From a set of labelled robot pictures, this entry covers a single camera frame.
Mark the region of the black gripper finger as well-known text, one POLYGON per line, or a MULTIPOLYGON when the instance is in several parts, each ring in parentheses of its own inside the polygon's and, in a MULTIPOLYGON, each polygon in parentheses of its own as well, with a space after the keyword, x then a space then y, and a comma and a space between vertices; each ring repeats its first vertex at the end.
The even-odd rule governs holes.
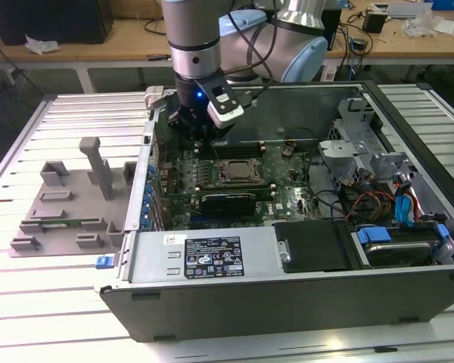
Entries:
POLYGON ((204 139, 204 124, 195 110, 179 106, 169 115, 167 125, 171 131, 174 146, 181 150, 200 147, 204 139))
POLYGON ((227 132, 227 128, 219 129, 213 123, 204 125, 204 150, 211 150, 213 144, 222 139, 227 132))

